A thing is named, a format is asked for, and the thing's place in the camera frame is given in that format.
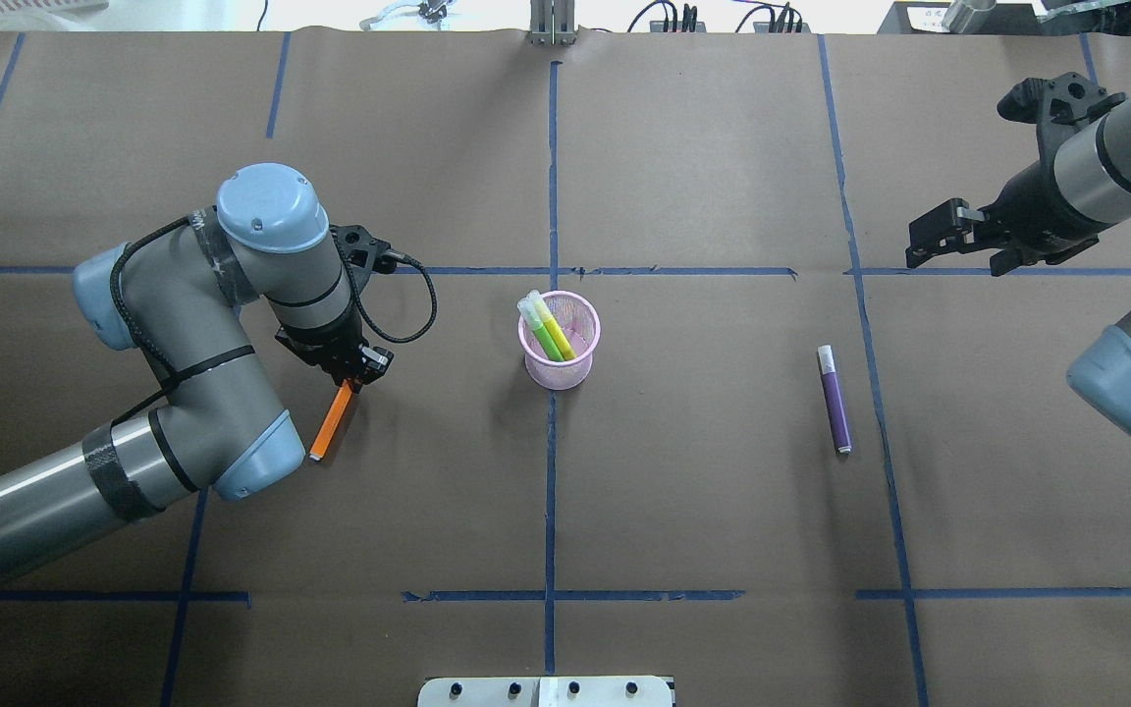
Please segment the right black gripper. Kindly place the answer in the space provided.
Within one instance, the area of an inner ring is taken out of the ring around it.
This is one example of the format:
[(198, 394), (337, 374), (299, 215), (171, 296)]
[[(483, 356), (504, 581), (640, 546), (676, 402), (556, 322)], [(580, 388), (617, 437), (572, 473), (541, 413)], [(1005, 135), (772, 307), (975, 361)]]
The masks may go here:
[(1110, 227), (1076, 212), (1056, 188), (1053, 171), (1034, 162), (983, 212), (964, 198), (949, 198), (912, 219), (905, 261), (915, 269), (939, 255), (977, 253), (990, 245), (988, 274), (996, 278), (1034, 264), (1062, 264), (1095, 245)]

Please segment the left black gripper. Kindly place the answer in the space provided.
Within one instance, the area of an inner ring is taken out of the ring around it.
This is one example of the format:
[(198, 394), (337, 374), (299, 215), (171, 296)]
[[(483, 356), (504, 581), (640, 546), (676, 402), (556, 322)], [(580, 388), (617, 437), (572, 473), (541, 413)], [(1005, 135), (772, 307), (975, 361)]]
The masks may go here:
[(353, 396), (362, 389), (362, 379), (381, 379), (394, 362), (391, 351), (366, 346), (359, 316), (342, 316), (317, 328), (280, 325), (275, 340)]

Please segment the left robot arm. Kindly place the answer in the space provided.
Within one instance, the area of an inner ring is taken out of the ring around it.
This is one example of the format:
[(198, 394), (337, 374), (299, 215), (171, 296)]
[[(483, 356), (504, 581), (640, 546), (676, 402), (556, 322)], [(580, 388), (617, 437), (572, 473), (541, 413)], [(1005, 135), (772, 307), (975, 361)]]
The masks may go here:
[(159, 389), (79, 442), (0, 477), (0, 585), (185, 497), (236, 501), (305, 460), (240, 321), (265, 300), (284, 348), (338, 385), (385, 376), (362, 290), (411, 264), (363, 227), (337, 227), (283, 164), (238, 169), (211, 206), (78, 265), (75, 299), (109, 350), (139, 350)]

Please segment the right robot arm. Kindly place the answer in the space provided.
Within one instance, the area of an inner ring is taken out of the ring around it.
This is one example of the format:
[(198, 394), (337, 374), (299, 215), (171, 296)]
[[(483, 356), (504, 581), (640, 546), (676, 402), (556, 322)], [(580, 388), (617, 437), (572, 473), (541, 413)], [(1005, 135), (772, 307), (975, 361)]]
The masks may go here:
[[(998, 115), (1031, 126), (1037, 156), (974, 207), (948, 198), (908, 224), (907, 268), (943, 255), (986, 251), (994, 277), (1054, 267), (1131, 224), (1131, 94), (1086, 75), (1024, 78)], [(1131, 437), (1131, 309), (1069, 363), (1069, 388)]]

